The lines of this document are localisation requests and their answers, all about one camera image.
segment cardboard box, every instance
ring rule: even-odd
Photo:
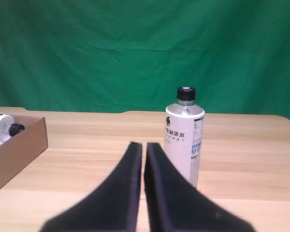
[[[0,188],[48,148],[44,117],[11,116],[25,130],[0,146]]]

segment black bottle cap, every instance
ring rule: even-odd
[[[177,89],[177,99],[183,101],[195,100],[195,88],[191,86],[181,86]]]
[[[24,125],[18,124],[18,123],[13,123],[10,126],[9,129],[9,134],[11,137],[17,135],[18,133],[22,132],[25,129]]]

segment table surface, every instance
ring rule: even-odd
[[[163,145],[164,112],[1,113],[45,116],[49,148],[0,190],[0,232],[38,231],[113,170],[130,141]],[[137,231],[149,231],[143,191]],[[206,114],[198,190],[260,232],[290,232],[290,121]]]

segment white bottle label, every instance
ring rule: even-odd
[[[204,113],[184,116],[166,112],[165,154],[194,187],[199,176]]]

